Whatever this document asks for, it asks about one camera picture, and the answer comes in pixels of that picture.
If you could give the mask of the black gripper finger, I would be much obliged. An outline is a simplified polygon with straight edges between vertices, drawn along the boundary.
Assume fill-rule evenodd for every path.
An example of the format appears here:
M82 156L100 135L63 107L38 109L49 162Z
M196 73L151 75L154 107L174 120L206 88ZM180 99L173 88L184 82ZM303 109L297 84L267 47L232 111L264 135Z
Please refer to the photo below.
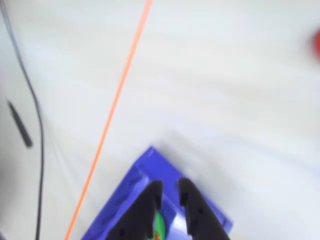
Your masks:
M193 240L229 240L222 224L196 185L188 178L178 180L179 205L184 208L187 234Z
M155 236L156 213L162 207L163 182L154 180L108 232L107 240L151 240Z

